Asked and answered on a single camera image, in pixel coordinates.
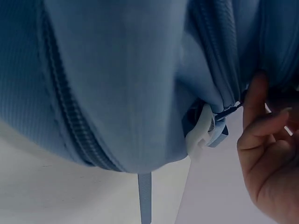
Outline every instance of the blue fabric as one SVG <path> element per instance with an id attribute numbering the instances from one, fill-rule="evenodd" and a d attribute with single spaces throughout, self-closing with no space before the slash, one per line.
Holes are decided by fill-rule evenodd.
<path id="1" fill-rule="evenodd" d="M 79 109 L 104 154 L 127 172 L 186 157 L 181 120 L 196 98 L 220 113 L 255 69 L 283 89 L 297 66 L 296 0 L 2 0 L 0 116 L 83 164 L 93 163 L 75 146 L 47 76 L 42 7 Z"/>

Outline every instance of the light blue strap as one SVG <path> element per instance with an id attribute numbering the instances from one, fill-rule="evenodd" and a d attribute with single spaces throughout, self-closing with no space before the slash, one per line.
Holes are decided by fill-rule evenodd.
<path id="1" fill-rule="evenodd" d="M 208 146 L 211 148 L 217 147 L 226 137 L 228 137 L 228 128 L 225 126 L 222 133 Z"/>
<path id="2" fill-rule="evenodd" d="M 151 173 L 138 174 L 141 223 L 151 223 Z"/>
<path id="3" fill-rule="evenodd" d="M 225 119 L 216 120 L 214 125 L 214 134 L 211 140 L 206 144 L 208 147 L 216 147 L 228 136 L 228 131 L 225 125 Z"/>

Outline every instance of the blue backpack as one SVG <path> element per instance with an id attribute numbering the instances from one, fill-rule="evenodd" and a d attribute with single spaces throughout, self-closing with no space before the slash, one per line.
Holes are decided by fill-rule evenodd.
<path id="1" fill-rule="evenodd" d="M 298 86 L 297 0 L 1 0 L 0 117 L 46 150 L 138 174 L 217 146 L 256 69 Z"/>

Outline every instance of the finger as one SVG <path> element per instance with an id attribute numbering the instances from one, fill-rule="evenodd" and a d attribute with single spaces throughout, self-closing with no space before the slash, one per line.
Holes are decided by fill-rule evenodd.
<path id="1" fill-rule="evenodd" d="M 243 128 L 245 129 L 259 116 L 266 114 L 265 102 L 268 93 L 268 80 L 264 72 L 253 78 L 244 100 Z"/>
<path id="2" fill-rule="evenodd" d="M 288 111 L 282 111 L 279 114 L 266 114 L 244 130 L 237 143 L 239 160 L 244 176 L 247 175 L 264 154 L 264 144 L 268 137 L 284 128 L 288 115 Z"/>
<path id="3" fill-rule="evenodd" d="M 294 156 L 294 147 L 284 140 L 277 141 L 265 151 L 245 178 L 246 187 L 254 202 L 257 203 L 258 200 L 263 200 L 260 197 L 267 196 L 261 193 L 264 191 L 263 185 L 270 176 L 291 162 Z"/>

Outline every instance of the zipper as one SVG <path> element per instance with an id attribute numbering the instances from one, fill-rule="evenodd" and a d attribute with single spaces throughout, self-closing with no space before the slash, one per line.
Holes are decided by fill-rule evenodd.
<path id="1" fill-rule="evenodd" d="M 224 110 L 227 110 L 241 97 L 232 2 L 199 0 L 191 2 L 190 6 L 192 16 L 197 22 L 211 75 L 222 96 Z"/>
<path id="2" fill-rule="evenodd" d="M 94 166 L 121 171 L 121 169 L 111 162 L 102 147 L 98 144 L 79 105 L 72 95 L 49 19 L 47 18 L 44 7 L 39 6 L 38 8 L 41 10 L 41 18 L 38 18 L 38 20 L 42 20 L 41 27 L 39 27 L 43 40 L 43 46 L 41 47 L 46 54 L 48 70 L 56 92 L 58 104 L 77 153 L 81 158 L 85 158 L 85 160 L 88 160 Z"/>

